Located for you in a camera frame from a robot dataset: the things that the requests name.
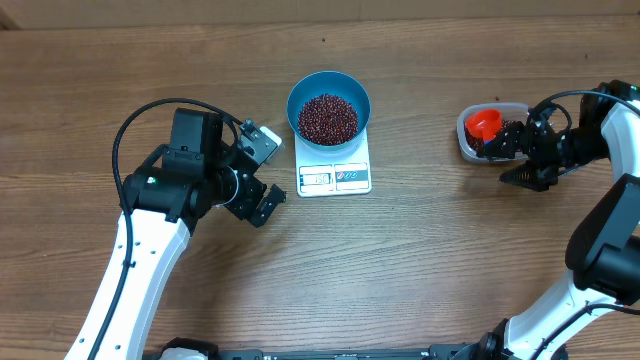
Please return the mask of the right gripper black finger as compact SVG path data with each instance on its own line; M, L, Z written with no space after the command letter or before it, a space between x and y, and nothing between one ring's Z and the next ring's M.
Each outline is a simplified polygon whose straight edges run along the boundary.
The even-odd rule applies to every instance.
M543 192L558 183L558 171L555 168L539 169L536 166L520 165L502 173L499 180L506 184Z
M522 122L513 122L499 131L493 140L485 143L477 151L479 158L489 160L506 159L514 160L516 153L521 149L520 138L524 131Z

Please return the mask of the orange measuring scoop blue handle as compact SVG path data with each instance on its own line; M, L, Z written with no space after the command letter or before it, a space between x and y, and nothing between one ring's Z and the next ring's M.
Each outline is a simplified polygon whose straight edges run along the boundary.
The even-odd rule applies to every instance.
M469 134L488 143L495 139L503 126L502 113L496 109L486 109L472 114L465 122Z

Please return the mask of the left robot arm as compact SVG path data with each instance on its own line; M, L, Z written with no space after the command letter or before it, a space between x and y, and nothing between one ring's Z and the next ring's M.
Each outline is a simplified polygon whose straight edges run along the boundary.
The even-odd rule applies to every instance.
M197 222L226 208L254 227L286 194L255 177L282 139L251 120L179 108L171 137L121 181L111 258L69 359L140 359L166 282Z

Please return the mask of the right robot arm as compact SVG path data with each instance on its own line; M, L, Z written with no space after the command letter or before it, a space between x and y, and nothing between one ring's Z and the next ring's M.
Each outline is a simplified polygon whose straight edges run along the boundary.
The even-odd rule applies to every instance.
M613 185L573 232L566 271L527 310L502 320L476 343L432 345L428 359L565 359L567 342L599 317L634 315L639 300L639 89L602 82L578 91L580 113L562 130L550 119L565 109L557 93L530 107L473 105L457 121L462 156L472 163L519 166L500 181L536 192L589 163L608 159Z

